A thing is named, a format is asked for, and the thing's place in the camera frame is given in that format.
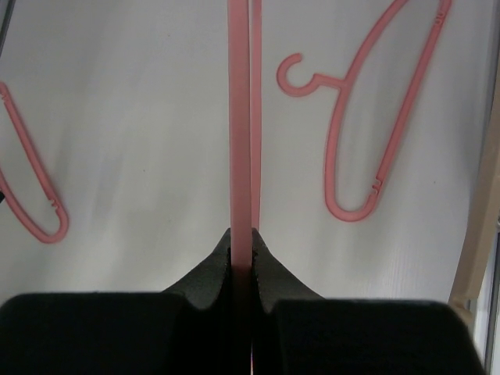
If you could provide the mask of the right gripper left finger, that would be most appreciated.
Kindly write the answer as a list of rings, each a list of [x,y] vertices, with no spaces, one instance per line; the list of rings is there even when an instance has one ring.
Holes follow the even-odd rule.
[[[231,234],[163,291],[17,295],[1,307],[4,374],[247,374]]]

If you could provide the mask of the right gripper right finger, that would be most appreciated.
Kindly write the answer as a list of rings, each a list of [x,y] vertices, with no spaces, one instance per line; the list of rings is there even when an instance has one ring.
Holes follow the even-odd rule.
[[[252,232],[256,374],[483,374],[466,325],[446,304],[328,299]]]

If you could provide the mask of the beige hanger pile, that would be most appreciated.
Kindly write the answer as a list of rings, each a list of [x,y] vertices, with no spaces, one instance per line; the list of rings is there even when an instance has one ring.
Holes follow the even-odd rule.
[[[484,129],[477,181],[466,235],[448,304],[465,325],[473,322],[468,303],[480,294],[499,216],[499,57],[491,78],[491,108]]]

